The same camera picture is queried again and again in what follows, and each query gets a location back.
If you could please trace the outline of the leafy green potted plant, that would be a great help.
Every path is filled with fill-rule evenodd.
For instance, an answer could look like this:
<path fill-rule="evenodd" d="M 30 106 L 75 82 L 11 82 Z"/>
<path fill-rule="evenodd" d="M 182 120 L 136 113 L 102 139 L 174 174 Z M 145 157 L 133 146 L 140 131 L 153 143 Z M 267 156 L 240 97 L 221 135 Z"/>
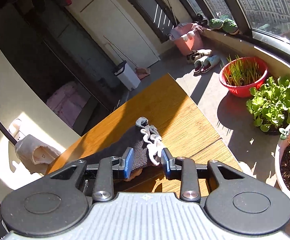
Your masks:
<path fill-rule="evenodd" d="M 259 89 L 250 88 L 246 107 L 253 124 L 265 134 L 276 134 L 290 124 L 290 77 L 269 77 Z"/>

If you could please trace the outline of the dark grey knit pants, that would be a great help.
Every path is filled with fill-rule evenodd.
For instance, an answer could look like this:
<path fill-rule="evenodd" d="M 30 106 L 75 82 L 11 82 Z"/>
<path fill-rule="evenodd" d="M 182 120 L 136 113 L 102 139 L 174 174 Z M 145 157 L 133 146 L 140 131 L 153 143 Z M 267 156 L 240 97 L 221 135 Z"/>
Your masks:
<path fill-rule="evenodd" d="M 103 158 L 122 157 L 127 148 L 134 150 L 132 171 L 161 164 L 162 150 L 165 148 L 157 128 L 147 118 L 140 117 L 121 138 L 109 147 L 84 158 L 88 164 L 96 164 Z"/>

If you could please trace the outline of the blue red slippers pair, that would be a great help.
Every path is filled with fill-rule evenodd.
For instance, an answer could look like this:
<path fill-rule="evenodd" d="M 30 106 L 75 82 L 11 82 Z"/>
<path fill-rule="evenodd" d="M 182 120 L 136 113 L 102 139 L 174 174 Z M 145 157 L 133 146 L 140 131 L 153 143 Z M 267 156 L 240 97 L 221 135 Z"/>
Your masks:
<path fill-rule="evenodd" d="M 218 55 L 214 56 L 203 56 L 194 62 L 194 74 L 204 74 L 214 68 L 220 63 L 220 57 Z"/>

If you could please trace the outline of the beige slippers on floor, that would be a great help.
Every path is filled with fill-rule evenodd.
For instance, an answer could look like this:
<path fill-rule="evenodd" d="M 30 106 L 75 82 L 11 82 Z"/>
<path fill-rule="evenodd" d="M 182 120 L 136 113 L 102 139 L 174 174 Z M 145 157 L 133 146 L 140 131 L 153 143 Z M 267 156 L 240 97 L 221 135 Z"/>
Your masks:
<path fill-rule="evenodd" d="M 194 63 L 196 60 L 204 56 L 211 56 L 211 55 L 212 55 L 211 49 L 194 50 L 186 56 L 186 60 L 188 63 Z"/>

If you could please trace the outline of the red basin with grass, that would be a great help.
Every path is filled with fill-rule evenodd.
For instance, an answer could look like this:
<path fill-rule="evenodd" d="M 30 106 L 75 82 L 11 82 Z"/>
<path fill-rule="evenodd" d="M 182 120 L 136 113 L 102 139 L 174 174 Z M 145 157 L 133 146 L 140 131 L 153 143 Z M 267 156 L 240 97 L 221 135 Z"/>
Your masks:
<path fill-rule="evenodd" d="M 250 88 L 259 89 L 268 75 L 268 65 L 258 57 L 227 58 L 228 63 L 219 73 L 220 83 L 239 98 L 251 96 Z"/>

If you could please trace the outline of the white trash bin black lid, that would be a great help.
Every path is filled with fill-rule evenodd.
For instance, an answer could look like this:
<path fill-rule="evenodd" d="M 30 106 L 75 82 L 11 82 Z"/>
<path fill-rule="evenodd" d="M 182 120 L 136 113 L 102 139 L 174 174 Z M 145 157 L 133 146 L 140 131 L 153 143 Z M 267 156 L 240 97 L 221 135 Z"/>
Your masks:
<path fill-rule="evenodd" d="M 125 60 L 115 67 L 113 74 L 129 91 L 135 90 L 141 83 L 141 80 Z"/>

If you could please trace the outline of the pink bedding in room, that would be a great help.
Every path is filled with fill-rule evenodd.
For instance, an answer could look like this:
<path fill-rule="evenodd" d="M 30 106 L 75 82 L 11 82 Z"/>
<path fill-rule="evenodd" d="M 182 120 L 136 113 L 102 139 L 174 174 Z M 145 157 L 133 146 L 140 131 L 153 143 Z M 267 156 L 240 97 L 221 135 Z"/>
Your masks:
<path fill-rule="evenodd" d="M 73 128 L 78 115 L 91 97 L 78 82 L 70 81 L 56 90 L 46 105 L 70 128 Z"/>

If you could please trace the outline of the pink dustpan with broom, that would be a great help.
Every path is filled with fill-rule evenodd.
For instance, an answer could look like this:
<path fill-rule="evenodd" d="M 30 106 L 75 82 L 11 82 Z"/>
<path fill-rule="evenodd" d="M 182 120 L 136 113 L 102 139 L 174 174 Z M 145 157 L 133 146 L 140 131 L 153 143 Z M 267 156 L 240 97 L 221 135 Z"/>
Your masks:
<path fill-rule="evenodd" d="M 108 44 L 110 45 L 110 47 L 116 52 L 116 54 L 123 59 L 123 57 L 121 57 L 121 55 L 123 55 L 128 61 L 130 61 L 132 63 L 132 65 L 135 66 L 135 74 L 137 75 L 137 77 L 142 80 L 145 77 L 148 77 L 150 75 L 150 70 L 148 70 L 147 68 L 141 68 L 139 67 L 125 52 L 123 52 L 120 48 L 118 48 L 118 46 L 116 46 L 112 41 L 110 41 L 107 37 L 103 36 L 106 41 L 108 42 Z"/>

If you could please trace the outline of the pink plastic bucket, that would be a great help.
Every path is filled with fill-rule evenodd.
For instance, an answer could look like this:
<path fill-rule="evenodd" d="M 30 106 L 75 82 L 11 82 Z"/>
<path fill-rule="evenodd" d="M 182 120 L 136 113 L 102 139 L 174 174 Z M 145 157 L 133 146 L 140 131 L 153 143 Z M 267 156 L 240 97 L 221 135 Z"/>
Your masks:
<path fill-rule="evenodd" d="M 203 31 L 203 27 L 197 23 L 180 23 L 169 32 L 168 38 L 176 45 L 182 55 L 187 56 L 194 50 L 203 48 L 200 36 Z"/>

